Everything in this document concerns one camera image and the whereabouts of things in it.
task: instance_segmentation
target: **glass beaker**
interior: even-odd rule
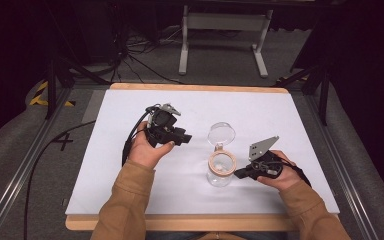
[[[215,187],[225,187],[232,181],[236,158],[223,146],[231,143],[235,135],[235,130],[225,122],[214,124],[208,134],[208,142],[214,145],[214,152],[208,159],[207,180]]]

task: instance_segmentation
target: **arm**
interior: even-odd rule
[[[295,165],[281,151],[272,152]],[[350,239],[338,218],[327,211],[320,196],[290,167],[285,166],[277,179],[258,177],[257,180],[280,191],[288,215],[299,228],[301,240]]]
[[[154,181],[155,166],[174,147],[167,143],[153,148],[146,140],[146,122],[138,127],[130,155],[120,171],[110,199],[99,212],[92,240],[145,239],[145,210]]]

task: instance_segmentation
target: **white board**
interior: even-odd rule
[[[210,127],[227,122],[236,138],[225,147],[237,168],[249,164],[249,145],[279,136],[271,149],[282,150],[301,167],[331,213],[338,206],[320,168],[290,94],[213,91],[107,90],[73,190],[67,215],[98,214],[121,169],[124,142],[154,104],[171,103],[182,113],[174,125],[192,135],[156,167],[147,214],[284,214],[278,191],[250,178],[233,178],[217,188],[206,179]]]

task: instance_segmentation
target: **metal rail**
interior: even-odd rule
[[[329,133],[328,127],[323,126],[322,122],[318,117],[318,107],[316,100],[313,96],[305,96],[306,102],[310,107],[311,113],[314,119],[317,122],[317,125],[320,129],[320,132],[323,135],[323,138],[328,146],[329,152],[333,158],[333,168],[336,175],[338,176],[339,182],[344,190],[345,197],[347,198],[348,204],[351,207],[351,210],[354,214],[354,217],[357,221],[358,227],[366,240],[378,240],[375,229],[373,228],[372,223],[367,215],[366,210],[364,209],[363,203],[361,202],[360,195],[355,188],[350,175],[347,172],[347,169],[343,163],[341,155],[339,154],[335,143]]]
[[[7,216],[9,210],[11,209],[14,201],[16,200],[18,194],[20,193],[20,190],[23,187],[24,182],[29,177],[30,172],[33,168],[35,159],[37,158],[38,154],[42,150],[46,137],[48,136],[48,133],[53,123],[55,122],[58,116],[58,113],[61,111],[62,107],[67,101],[70,93],[71,93],[71,89],[63,88],[61,90],[60,96],[57,101],[57,108],[54,114],[52,114],[52,116],[48,120],[45,120],[43,122],[38,133],[36,134],[35,139],[33,140],[32,145],[30,146],[23,161],[18,167],[17,172],[15,173],[14,177],[8,184],[4,194],[2,195],[0,200],[0,227],[3,221],[5,220],[5,217]]]

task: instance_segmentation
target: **wrist strap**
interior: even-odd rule
[[[307,176],[305,176],[304,171],[303,171],[301,168],[299,168],[299,167],[297,167],[297,166],[294,166],[294,165],[290,164],[289,162],[283,162],[283,161],[282,161],[282,163],[283,163],[283,165],[286,165],[286,166],[292,168],[293,170],[295,170],[295,172],[298,173],[298,176],[299,176],[302,180],[304,180],[304,182],[307,183],[308,186],[311,187],[311,183],[310,183],[310,181],[308,180]]]

